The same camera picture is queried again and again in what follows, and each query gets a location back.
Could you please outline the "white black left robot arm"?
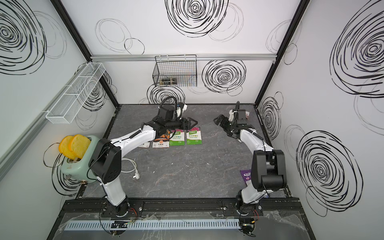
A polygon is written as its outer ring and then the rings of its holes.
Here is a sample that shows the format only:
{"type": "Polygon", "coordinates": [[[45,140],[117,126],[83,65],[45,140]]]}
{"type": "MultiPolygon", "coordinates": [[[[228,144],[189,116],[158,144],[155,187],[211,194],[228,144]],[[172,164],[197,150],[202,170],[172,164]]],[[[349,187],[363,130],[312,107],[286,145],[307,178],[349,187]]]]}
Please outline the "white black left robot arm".
{"type": "Polygon", "coordinates": [[[142,123],[138,130],[112,140],[102,138],[97,142],[88,169],[103,186],[106,199],[117,217],[126,216],[130,209],[120,180],[123,157],[168,131],[190,131],[194,128],[198,121],[183,117],[186,106],[174,96],[166,97],[159,105],[158,114],[151,121],[142,123]]]}

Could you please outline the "impatiens seed packet green white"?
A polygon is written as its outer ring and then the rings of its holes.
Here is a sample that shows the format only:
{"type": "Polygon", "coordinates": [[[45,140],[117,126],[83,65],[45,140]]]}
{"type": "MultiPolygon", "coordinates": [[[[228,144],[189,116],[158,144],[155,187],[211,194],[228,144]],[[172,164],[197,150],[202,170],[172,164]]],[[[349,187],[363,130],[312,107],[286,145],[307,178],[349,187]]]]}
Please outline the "impatiens seed packet green white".
{"type": "Polygon", "coordinates": [[[170,147],[174,146],[184,146],[185,145],[185,131],[175,130],[171,134],[170,138],[170,147]]]}

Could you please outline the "marigold seed packet orange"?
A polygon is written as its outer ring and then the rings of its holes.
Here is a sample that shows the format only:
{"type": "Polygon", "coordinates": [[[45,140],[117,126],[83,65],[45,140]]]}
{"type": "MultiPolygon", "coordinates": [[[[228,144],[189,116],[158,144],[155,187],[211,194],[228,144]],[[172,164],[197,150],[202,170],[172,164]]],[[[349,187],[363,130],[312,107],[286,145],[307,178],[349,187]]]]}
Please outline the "marigold seed packet orange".
{"type": "Polygon", "coordinates": [[[167,132],[153,140],[153,148],[168,148],[170,146],[170,133],[167,132]]]}

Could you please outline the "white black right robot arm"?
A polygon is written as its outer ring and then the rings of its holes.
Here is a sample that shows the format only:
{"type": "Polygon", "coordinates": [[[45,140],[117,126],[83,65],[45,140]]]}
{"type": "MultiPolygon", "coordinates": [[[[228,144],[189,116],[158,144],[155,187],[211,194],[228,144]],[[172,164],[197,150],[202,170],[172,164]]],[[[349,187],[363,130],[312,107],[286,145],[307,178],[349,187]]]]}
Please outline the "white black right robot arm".
{"type": "Polygon", "coordinates": [[[237,195],[236,208],[244,216],[245,208],[258,205],[270,193],[285,189],[288,180],[284,152],[267,144],[248,123],[246,110],[240,105],[236,102],[229,117],[219,115],[214,123],[222,127],[228,137],[244,143],[253,154],[251,180],[237,195]]]}

